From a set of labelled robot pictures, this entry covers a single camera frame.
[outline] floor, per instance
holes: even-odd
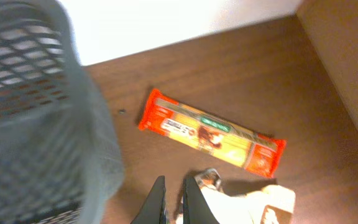
[[[287,139],[277,182],[296,192],[294,223],[358,223],[358,132],[296,17],[210,35],[87,67],[106,97],[126,179],[103,224],[130,223],[166,176],[172,215],[183,177],[215,167],[231,194],[265,179],[137,121],[152,87],[261,133]]]

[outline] white wall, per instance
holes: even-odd
[[[301,0],[59,0],[81,64],[294,14]]]

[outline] laundry basket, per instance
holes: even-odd
[[[0,223],[98,223],[123,173],[60,5],[0,0]]]

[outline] green logo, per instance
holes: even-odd
[[[230,132],[230,126],[228,126],[226,124],[219,123],[219,122],[214,121],[214,120],[212,120],[210,118],[201,117],[201,122],[203,124],[206,124],[208,126],[214,127],[216,129],[219,129],[219,130],[222,130],[224,132],[227,132],[227,133]]]

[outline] black object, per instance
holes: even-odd
[[[166,224],[165,177],[155,181],[140,212],[131,224]],[[183,182],[183,224],[219,224],[201,193],[196,180],[186,177]]]
[[[0,0],[0,223],[99,223],[123,173],[63,9]]]

